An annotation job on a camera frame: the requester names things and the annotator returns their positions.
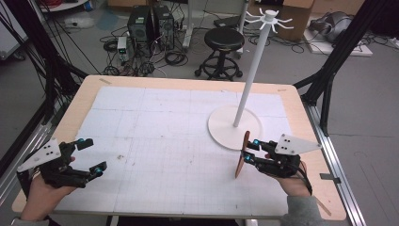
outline white stand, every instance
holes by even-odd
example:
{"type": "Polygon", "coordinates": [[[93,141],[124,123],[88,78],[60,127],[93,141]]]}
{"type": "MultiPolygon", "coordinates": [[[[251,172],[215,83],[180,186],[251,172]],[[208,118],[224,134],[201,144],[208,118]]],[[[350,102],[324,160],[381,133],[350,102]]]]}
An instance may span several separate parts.
{"type": "Polygon", "coordinates": [[[243,138],[246,131],[255,138],[262,135],[262,123],[258,117],[251,111],[245,110],[239,126],[234,127],[234,121],[237,113],[237,106],[222,106],[212,112],[208,120],[208,129],[214,140],[225,148],[239,151],[243,146],[243,138]]]}
{"type": "Polygon", "coordinates": [[[260,12],[263,16],[252,16],[247,12],[249,16],[257,17],[258,20],[248,21],[249,23],[255,22],[263,22],[261,26],[261,36],[258,41],[258,46],[256,47],[255,55],[252,60],[252,64],[249,69],[249,75],[246,82],[246,86],[244,88],[243,96],[241,97],[240,105],[237,107],[231,106],[223,106],[219,109],[215,110],[209,120],[208,120],[208,129],[211,133],[214,140],[220,145],[233,149],[233,150],[241,150],[243,144],[243,137],[246,131],[250,131],[250,135],[255,138],[262,137],[262,124],[259,121],[258,117],[245,108],[247,97],[249,95],[250,88],[252,86],[253,80],[255,78],[256,71],[258,70],[259,62],[261,61],[264,45],[266,44],[267,37],[269,35],[270,27],[273,28],[273,31],[276,32],[274,24],[278,24],[284,28],[292,28],[285,27],[281,25],[279,22],[289,22],[281,21],[275,19],[276,15],[279,13],[278,11],[267,10],[265,13],[260,12]],[[236,110],[236,116],[234,123],[231,124],[233,113],[236,110]]]}

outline black stool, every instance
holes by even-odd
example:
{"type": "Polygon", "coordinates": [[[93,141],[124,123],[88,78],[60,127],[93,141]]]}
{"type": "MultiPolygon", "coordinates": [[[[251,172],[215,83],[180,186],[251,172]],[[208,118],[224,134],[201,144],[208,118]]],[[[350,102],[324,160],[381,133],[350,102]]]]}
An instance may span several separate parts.
{"type": "Polygon", "coordinates": [[[204,71],[208,74],[208,80],[212,78],[216,79],[229,79],[242,77],[243,73],[238,68],[237,63],[231,58],[226,57],[231,51],[235,51],[243,47],[244,37],[240,32],[229,29],[229,28],[214,28],[206,32],[204,37],[205,43],[211,47],[214,51],[208,56],[201,65],[199,69],[195,71],[195,76],[200,76],[201,72],[204,71]],[[217,63],[209,64],[208,61],[217,58],[217,63]],[[231,66],[225,66],[225,60],[232,63],[231,66]]]}

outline concrete floor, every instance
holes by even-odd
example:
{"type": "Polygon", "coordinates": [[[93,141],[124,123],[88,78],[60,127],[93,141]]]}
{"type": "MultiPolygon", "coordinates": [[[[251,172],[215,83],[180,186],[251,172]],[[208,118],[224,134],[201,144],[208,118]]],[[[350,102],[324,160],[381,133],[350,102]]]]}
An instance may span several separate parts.
{"type": "MultiPolygon", "coordinates": [[[[58,13],[62,18],[74,9],[58,13]]],[[[213,27],[215,16],[207,14],[204,20],[195,18],[195,25],[213,27]]],[[[99,5],[89,13],[95,25],[90,29],[73,30],[74,41],[101,72],[106,66],[106,51],[99,42],[101,37],[123,27],[127,15],[99,5]]],[[[194,76],[194,70],[209,55],[203,43],[205,30],[198,30],[192,37],[188,62],[182,67],[166,66],[162,70],[168,78],[205,79],[194,76]]],[[[73,64],[83,71],[97,74],[70,40],[65,39],[73,64]]],[[[303,45],[302,54],[291,47],[271,42],[264,49],[262,63],[255,78],[257,83],[293,84],[316,73],[327,56],[311,54],[303,45]]],[[[396,119],[399,102],[399,53],[379,44],[368,46],[372,57],[351,56],[339,70],[334,81],[328,131],[343,165],[344,172],[359,204],[367,225],[399,225],[399,181],[395,167],[399,165],[399,141],[396,119]]],[[[252,55],[256,46],[246,42],[244,54],[237,60],[244,76],[235,81],[246,81],[252,55]]],[[[159,71],[154,77],[165,77],[159,71]]],[[[0,156],[7,151],[38,109],[44,92],[29,60],[0,61],[0,156]]],[[[13,188],[0,202],[0,224],[7,224],[16,215],[10,210],[19,190],[13,188]]],[[[105,225],[105,217],[55,216],[63,225],[105,225]]],[[[329,222],[330,225],[350,225],[348,220],[329,222]]],[[[276,221],[260,221],[260,225],[279,225],[276,221]]]]}

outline human hand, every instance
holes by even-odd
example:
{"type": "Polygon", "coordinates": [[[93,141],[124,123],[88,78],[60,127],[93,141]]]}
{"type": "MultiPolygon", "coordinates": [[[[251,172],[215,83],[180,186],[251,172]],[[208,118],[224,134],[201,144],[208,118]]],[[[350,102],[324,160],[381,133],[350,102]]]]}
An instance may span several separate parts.
{"type": "Polygon", "coordinates": [[[43,220],[53,212],[65,196],[69,195],[75,189],[76,187],[73,186],[54,188],[45,184],[41,175],[38,175],[32,180],[29,197],[21,213],[21,220],[43,220]]]}
{"type": "MultiPolygon", "coordinates": [[[[306,172],[305,162],[301,161],[299,167],[306,172]]],[[[296,173],[296,175],[290,178],[279,178],[271,175],[268,176],[276,179],[281,185],[281,188],[285,191],[285,193],[288,196],[309,197],[311,195],[311,193],[309,192],[308,188],[305,185],[305,182],[301,179],[298,172],[296,173]]]]}

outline grid paper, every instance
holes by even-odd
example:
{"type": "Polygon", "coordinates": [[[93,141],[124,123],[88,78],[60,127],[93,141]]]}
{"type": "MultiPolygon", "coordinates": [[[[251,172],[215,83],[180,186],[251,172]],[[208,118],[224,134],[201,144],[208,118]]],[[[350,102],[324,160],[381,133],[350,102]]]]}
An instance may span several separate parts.
{"type": "MultiPolygon", "coordinates": [[[[140,216],[267,218],[287,212],[279,184],[245,164],[234,178],[240,153],[219,146],[207,121],[241,93],[103,87],[76,138],[94,145],[73,155],[72,167],[102,161],[104,175],[77,189],[57,210],[140,216]]],[[[251,93],[247,109],[263,124],[261,140],[291,134],[281,98],[251,93]]],[[[265,152],[255,152],[264,156],[265,152]]]]}

